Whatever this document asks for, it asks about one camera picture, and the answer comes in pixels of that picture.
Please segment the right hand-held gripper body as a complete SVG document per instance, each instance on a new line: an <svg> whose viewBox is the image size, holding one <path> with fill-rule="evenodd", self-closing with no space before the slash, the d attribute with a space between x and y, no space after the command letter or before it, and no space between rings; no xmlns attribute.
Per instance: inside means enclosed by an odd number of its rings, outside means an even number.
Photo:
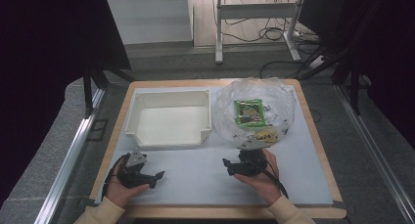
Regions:
<svg viewBox="0 0 415 224"><path fill-rule="evenodd" d="M257 139L248 139L240 146L238 158L240 163L235 168L235 172L248 177L260 174L267 167L267 160L263 149L267 149L268 145Z"/></svg>

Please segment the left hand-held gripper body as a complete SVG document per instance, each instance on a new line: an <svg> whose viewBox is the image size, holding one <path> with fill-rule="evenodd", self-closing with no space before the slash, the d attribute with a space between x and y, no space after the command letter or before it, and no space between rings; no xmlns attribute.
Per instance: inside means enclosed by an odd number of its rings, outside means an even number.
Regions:
<svg viewBox="0 0 415 224"><path fill-rule="evenodd" d="M151 183L151 176L141 173L141 169L147 161L146 157L146 155L136 152L127 153L120 158L121 163L116 176L124 187L134 188Z"/></svg>

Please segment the person's left hand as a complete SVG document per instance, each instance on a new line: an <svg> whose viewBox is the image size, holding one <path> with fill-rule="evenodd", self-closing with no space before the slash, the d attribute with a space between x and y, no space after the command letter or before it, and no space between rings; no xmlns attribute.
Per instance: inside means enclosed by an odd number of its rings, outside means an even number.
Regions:
<svg viewBox="0 0 415 224"><path fill-rule="evenodd" d="M135 196L138 196L148 190L150 186L148 184L141 185L134 188L124 187L117 178L119 171L119 165L117 165L113 171L110 181L108 183L108 189L106 191L106 197L108 200L116 204L121 208L125 208L128 202Z"/></svg>

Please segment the person's right hand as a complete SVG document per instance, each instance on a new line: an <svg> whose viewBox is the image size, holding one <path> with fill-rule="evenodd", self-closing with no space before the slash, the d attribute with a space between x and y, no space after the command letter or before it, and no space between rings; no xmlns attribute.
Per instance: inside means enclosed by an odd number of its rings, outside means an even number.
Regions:
<svg viewBox="0 0 415 224"><path fill-rule="evenodd" d="M279 177L279 170L277 166L276 156L268 150L262 150L267 160L266 170L274 177ZM274 204L282 197L280 189L277 185L265 174L260 173L253 177L247 177L241 174L235 174L234 177L251 186L267 203L268 206Z"/></svg>

